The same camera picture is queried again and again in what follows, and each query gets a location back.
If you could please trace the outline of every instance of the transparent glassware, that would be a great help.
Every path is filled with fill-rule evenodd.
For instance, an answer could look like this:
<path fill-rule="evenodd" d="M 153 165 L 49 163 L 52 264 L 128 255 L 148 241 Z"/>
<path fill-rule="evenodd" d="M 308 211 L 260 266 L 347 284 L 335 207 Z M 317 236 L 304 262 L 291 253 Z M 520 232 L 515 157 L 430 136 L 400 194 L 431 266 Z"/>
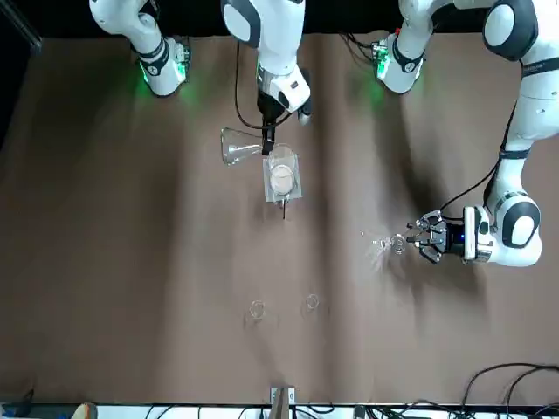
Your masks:
<path fill-rule="evenodd" d="M 279 321 L 278 316 L 272 313 L 269 305 L 259 299 L 255 299 L 251 303 L 244 317 L 245 328 L 247 329 L 274 329 L 278 326 Z"/>
<path fill-rule="evenodd" d="M 318 294 L 310 293 L 305 299 L 303 299 L 300 313 L 303 319 L 315 319 L 320 318 L 321 313 L 324 312 L 325 306 L 324 302 L 318 296 Z"/>
<path fill-rule="evenodd" d="M 406 235 L 407 231 L 404 234 L 393 234 L 392 236 L 361 232 L 361 236 L 366 237 L 368 242 L 365 256 L 374 269 L 382 268 L 387 257 L 391 255 L 400 257 L 405 253 L 408 246 Z"/>
<path fill-rule="evenodd" d="M 249 313 L 254 321 L 261 321 L 266 316 L 266 305 L 260 300 L 253 301 Z"/>
<path fill-rule="evenodd" d="M 285 144 L 276 145 L 266 159 L 270 187 L 276 196 L 288 196 L 295 186 L 295 153 Z"/>
<path fill-rule="evenodd" d="M 227 166 L 238 164 L 251 155 L 262 153 L 262 139 L 231 128 L 221 130 L 221 156 Z"/>

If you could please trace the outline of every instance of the brown table surface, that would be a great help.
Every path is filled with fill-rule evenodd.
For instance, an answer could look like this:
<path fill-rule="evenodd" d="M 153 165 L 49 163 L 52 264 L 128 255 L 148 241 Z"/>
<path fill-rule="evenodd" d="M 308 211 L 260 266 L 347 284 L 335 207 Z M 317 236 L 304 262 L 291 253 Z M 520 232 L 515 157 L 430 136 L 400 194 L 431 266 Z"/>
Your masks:
<path fill-rule="evenodd" d="M 192 44 L 190 83 L 166 99 L 123 40 L 48 39 L 31 60 L 0 172 L 0 394 L 34 383 L 58 402 L 259 403 L 289 384 L 299 402 L 450 403 L 483 367 L 559 362 L 558 141 L 538 143 L 523 176 L 542 209 L 537 266 L 367 257 L 373 237 L 493 166 L 518 65 L 479 34 L 437 35 L 397 96 L 339 37 L 305 37 L 313 122 L 277 133 L 304 196 L 282 221 L 258 157 L 221 162 L 220 129 L 242 129 L 234 42 Z M 239 105 L 258 123 L 255 53 L 241 61 Z M 309 293 L 321 304 L 307 315 Z M 253 300 L 267 310 L 257 325 Z M 471 402 L 500 402 L 519 372 L 481 379 Z M 556 385 L 530 377 L 514 402 L 549 402 Z"/>

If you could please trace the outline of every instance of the black cable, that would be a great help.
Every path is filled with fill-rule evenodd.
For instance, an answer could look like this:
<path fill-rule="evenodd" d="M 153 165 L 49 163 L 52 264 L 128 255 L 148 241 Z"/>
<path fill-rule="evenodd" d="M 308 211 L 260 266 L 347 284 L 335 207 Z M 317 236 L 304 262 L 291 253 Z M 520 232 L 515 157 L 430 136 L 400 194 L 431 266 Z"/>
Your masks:
<path fill-rule="evenodd" d="M 373 49 L 373 45 L 365 44 L 365 43 L 359 41 L 353 33 L 343 32 L 342 35 L 345 35 L 351 42 L 353 42 L 357 46 L 361 46 L 362 48 L 367 48 L 368 50 Z"/>
<path fill-rule="evenodd" d="M 243 410 L 241 410 L 241 413 L 238 414 L 238 419 L 241 419 L 241 416 L 246 412 L 246 410 L 248 410 L 249 408 L 244 408 Z"/>
<path fill-rule="evenodd" d="M 237 62 L 235 64 L 235 111 L 237 111 L 237 116 L 238 119 L 243 123 L 243 125 L 245 125 L 246 127 L 252 128 L 252 129 L 270 129 L 270 128 L 276 128 L 279 127 L 281 124 L 283 124 L 287 119 L 289 119 L 289 117 L 291 116 L 290 113 L 287 113 L 287 115 L 282 118 L 281 120 L 278 120 L 277 122 L 274 122 L 273 124 L 270 125 L 253 125 L 248 123 L 242 116 L 241 116 L 241 112 L 238 110 L 238 98 L 237 98 L 237 87 L 238 87 L 238 56 L 240 54 L 240 43 L 237 42 Z"/>
<path fill-rule="evenodd" d="M 155 406 L 151 406 L 148 410 L 148 413 L 146 414 L 146 417 L 144 419 L 148 419 L 149 418 L 149 414 L 151 413 L 151 411 L 154 409 Z"/>
<path fill-rule="evenodd" d="M 435 402 L 431 402 L 430 400 L 427 400 L 427 399 L 419 399 L 419 400 L 414 401 L 413 403 L 409 404 L 404 410 L 402 410 L 402 411 L 399 412 L 398 414 L 399 414 L 401 417 L 403 417 L 405 412 L 407 412 L 408 410 L 410 410 L 410 409 L 416 407 L 418 404 L 428 404 L 428 405 L 433 406 L 433 407 L 435 407 L 435 408 L 437 408 L 437 409 L 441 409 L 441 410 L 444 410 L 444 411 L 448 412 L 449 415 L 450 415 L 450 414 L 453 414 L 453 415 L 455 415 L 456 417 L 475 419 L 475 416 L 472 415 L 472 414 L 459 413 L 456 409 L 447 408 L 447 407 L 445 407 L 445 406 L 443 406 L 443 405 L 441 405 L 441 404 L 438 404 L 438 403 L 435 403 Z"/>
<path fill-rule="evenodd" d="M 165 410 L 163 412 L 161 412 L 156 419 L 161 419 L 167 412 L 169 412 L 172 408 L 175 408 L 175 407 L 176 407 L 175 404 L 171 404 L 170 406 L 166 407 Z"/>
<path fill-rule="evenodd" d="M 559 412 L 558 407 L 559 407 L 559 403 L 557 403 L 557 402 L 555 402 L 555 403 L 550 403 L 550 404 L 548 404 L 548 405 L 546 405 L 546 406 L 543 406 L 541 409 L 539 409 L 537 412 L 535 412 L 535 413 L 533 414 L 533 416 L 538 416 L 538 415 L 541 414 L 542 412 L 545 412 L 547 409 L 553 409 L 553 410 Z"/>
<path fill-rule="evenodd" d="M 468 382 L 468 385 L 466 386 L 466 392 L 464 393 L 464 397 L 462 397 L 462 403 L 461 403 L 461 407 L 460 407 L 460 412 L 462 413 L 462 415 L 465 414 L 466 412 L 466 403 L 467 403 L 467 399 L 468 396 L 470 395 L 470 390 L 472 389 L 473 384 L 475 383 L 475 381 L 480 378 L 483 374 L 489 373 L 491 371 L 494 371 L 496 369 L 503 369 L 503 368 L 508 368 L 508 367 L 528 367 L 528 368 L 540 368 L 540 369 L 547 369 L 547 370 L 555 370 L 557 372 L 559 372 L 559 366 L 556 365 L 545 365 L 545 364 L 532 364 L 532 363 L 528 363 L 528 362 L 509 362 L 509 363 L 505 363 L 505 364 L 498 364 L 498 365 L 494 365 L 492 367 L 488 367 L 488 368 L 484 368 L 481 371 L 477 372 L 472 379 Z"/>
<path fill-rule="evenodd" d="M 363 59 L 362 57 L 359 57 L 359 56 L 355 53 L 355 51 L 353 51 L 353 49 L 351 48 L 350 42 L 349 42 L 345 37 L 343 37 L 342 35 L 340 35 L 340 38 L 342 38 L 343 43 L 344 43 L 344 44 L 346 45 L 346 47 L 348 48 L 349 55 L 351 55 L 351 59 L 353 60 L 353 62 L 356 63 L 357 66 L 358 66 L 359 68 L 361 68 L 362 70 L 364 70 L 365 72 L 372 71 L 371 63 L 370 63 L 368 60 L 365 60 L 365 59 Z"/>
<path fill-rule="evenodd" d="M 500 159 L 495 163 L 495 165 L 493 166 L 493 168 L 489 171 L 489 173 L 487 175 L 485 175 L 483 177 L 483 179 L 481 179 L 479 182 L 477 182 L 475 185 L 473 185 L 471 188 L 468 188 L 467 190 L 465 190 L 464 192 L 462 192 L 459 195 L 456 195 L 453 199 L 451 199 L 450 201 L 448 201 L 445 205 L 443 205 L 442 207 L 440 207 L 440 211 L 443 212 L 443 210 L 448 207 L 451 203 L 453 203 L 454 201 L 458 201 L 462 196 L 469 194 L 470 192 L 472 192 L 474 189 L 478 188 L 483 182 L 485 182 L 487 179 L 489 179 L 493 173 L 495 173 L 495 170 L 497 170 L 497 168 L 499 167 L 499 163 L 500 163 Z M 447 217 L 443 217 L 444 219 L 449 219 L 451 221 L 459 221 L 462 218 L 447 218 Z"/>
<path fill-rule="evenodd" d="M 513 121 L 514 111 L 515 111 L 515 110 L 516 110 L 516 105 L 514 105 L 514 108 L 513 108 L 512 112 L 510 113 L 510 116 L 508 117 L 507 128 L 505 129 L 505 134 L 503 135 L 503 141 L 502 141 L 502 143 L 500 144 L 500 148 L 501 148 L 502 150 L 505 149 L 505 146 L 506 146 L 506 144 L 507 144 L 508 130 L 510 129 L 510 125 L 511 125 L 511 123 L 512 123 L 512 121 Z M 495 171 L 496 171 L 497 168 L 499 167 L 500 160 L 501 160 L 501 158 L 500 158 L 500 156 L 499 156 L 499 158 L 497 159 L 497 162 L 495 163 L 495 165 L 493 166 L 493 168 L 491 169 L 491 171 L 490 171 L 483 179 L 481 179 L 479 182 L 477 182 L 475 185 L 473 185 L 470 189 L 468 189 L 468 190 L 462 192 L 462 193 L 461 193 L 460 195 L 458 195 L 458 196 L 455 196 L 455 197 L 454 197 L 453 199 L 451 199 L 448 203 L 446 203 L 445 205 L 443 205 L 443 206 L 440 208 L 440 212 L 442 213 L 443 210 L 444 210 L 446 207 L 448 207 L 451 203 L 453 203 L 454 201 L 460 199 L 462 196 L 469 194 L 469 193 L 472 192 L 474 189 L 476 189 L 477 187 L 479 187 L 479 186 L 481 185 L 481 183 L 485 182 L 487 179 L 489 179 L 491 176 L 493 176 L 493 174 L 495 173 Z M 460 220 L 462 220 L 462 218 L 446 218 L 446 217 L 444 217 L 444 216 L 443 216 L 443 218 L 444 218 L 444 219 L 451 220 L 451 221 L 460 221 Z"/>
<path fill-rule="evenodd" d="M 378 419 L 375 411 L 370 406 L 365 406 L 365 412 L 367 412 L 367 416 L 369 417 L 369 419 Z"/>
<path fill-rule="evenodd" d="M 364 62 L 367 65 L 372 65 L 373 64 L 373 57 L 369 56 L 367 54 L 366 50 L 370 50 L 372 48 L 371 45 L 367 45 L 364 44 L 362 42 L 359 42 L 357 39 L 355 39 L 355 37 L 353 37 L 353 35 L 347 34 L 347 33 L 341 33 L 340 37 L 342 37 L 342 39 L 348 43 L 351 43 L 353 45 L 355 45 L 357 47 L 357 49 L 359 50 L 359 52 L 362 54 L 362 58 L 360 59 L 364 59 Z"/>
<path fill-rule="evenodd" d="M 312 410 L 317 415 L 327 415 L 329 413 L 332 413 L 335 410 L 334 406 L 330 406 L 330 408 L 328 410 L 318 410 L 317 408 L 314 408 L 313 406 L 306 406 L 306 407 L 307 407 L 307 409 Z"/>
<path fill-rule="evenodd" d="M 520 381 L 522 381 L 524 378 L 526 378 L 528 375 L 531 375 L 533 373 L 537 373 L 537 372 L 540 372 L 540 371 L 549 371 L 549 372 L 559 373 L 559 366 L 541 365 L 541 366 L 534 367 L 534 368 L 520 374 L 516 378 L 516 380 L 514 380 L 514 382 L 511 384 L 510 388 L 507 391 L 507 396 L 506 396 L 507 418 L 510 417 L 510 401 L 511 401 L 511 398 L 513 396 L 514 389 L 516 388 L 518 383 Z"/>
<path fill-rule="evenodd" d="M 539 368 L 532 368 L 529 369 L 528 371 L 520 374 L 516 380 L 514 380 L 514 382 L 511 384 L 510 388 L 507 391 L 507 395 L 505 397 L 505 406 L 506 406 L 506 418 L 508 419 L 510 417 L 510 399 L 513 397 L 513 392 L 514 392 L 514 388 L 518 385 L 519 382 L 522 381 L 522 379 L 524 379 L 524 377 L 533 374 L 537 371 L 540 371 Z"/>
<path fill-rule="evenodd" d="M 307 412 L 306 410 L 303 410 L 303 409 L 295 408 L 293 412 L 304 413 L 305 415 L 307 415 L 307 416 L 310 417 L 311 419 L 318 419 L 318 417 L 316 417 L 316 416 L 313 415 L 312 413 Z"/>

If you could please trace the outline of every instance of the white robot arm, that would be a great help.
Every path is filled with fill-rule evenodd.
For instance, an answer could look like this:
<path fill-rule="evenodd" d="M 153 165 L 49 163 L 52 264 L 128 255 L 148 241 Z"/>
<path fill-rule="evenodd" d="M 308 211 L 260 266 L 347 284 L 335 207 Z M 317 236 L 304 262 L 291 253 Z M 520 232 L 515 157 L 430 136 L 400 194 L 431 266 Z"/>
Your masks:
<path fill-rule="evenodd" d="M 89 0 L 89 9 L 103 31 L 128 38 L 152 92 L 168 96 L 186 80 L 190 51 L 173 38 L 163 38 L 155 19 L 140 13 L 147 1 Z"/>
<path fill-rule="evenodd" d="M 301 108 L 310 97 L 297 66 L 305 0 L 221 0 L 221 11 L 229 32 L 258 50 L 259 90 L 289 113 Z"/>
<path fill-rule="evenodd" d="M 465 207 L 462 223 L 441 211 L 410 227 L 427 232 L 410 239 L 438 263 L 444 253 L 466 262 L 530 266 L 542 254 L 541 214 L 522 187 L 521 172 L 535 141 L 559 134 L 559 4 L 556 0 L 500 0 L 488 12 L 486 47 L 522 65 L 521 89 L 500 146 L 484 205 Z"/>
<path fill-rule="evenodd" d="M 419 76 L 425 48 L 433 33 L 432 15 L 443 6 L 457 9 L 491 7 L 496 0 L 399 0 L 404 18 L 399 34 L 391 34 L 383 44 L 387 59 L 378 78 L 395 93 L 406 93 Z"/>

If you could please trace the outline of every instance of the white powder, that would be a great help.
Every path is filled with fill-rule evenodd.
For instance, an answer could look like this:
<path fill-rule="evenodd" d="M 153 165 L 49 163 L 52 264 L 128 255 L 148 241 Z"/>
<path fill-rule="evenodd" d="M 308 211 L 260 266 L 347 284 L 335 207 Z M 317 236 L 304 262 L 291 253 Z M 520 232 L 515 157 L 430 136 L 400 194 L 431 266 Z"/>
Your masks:
<path fill-rule="evenodd" d="M 293 189 L 295 180 L 293 171 L 285 164 L 279 164 L 272 169 L 270 186 L 275 194 L 287 195 Z"/>

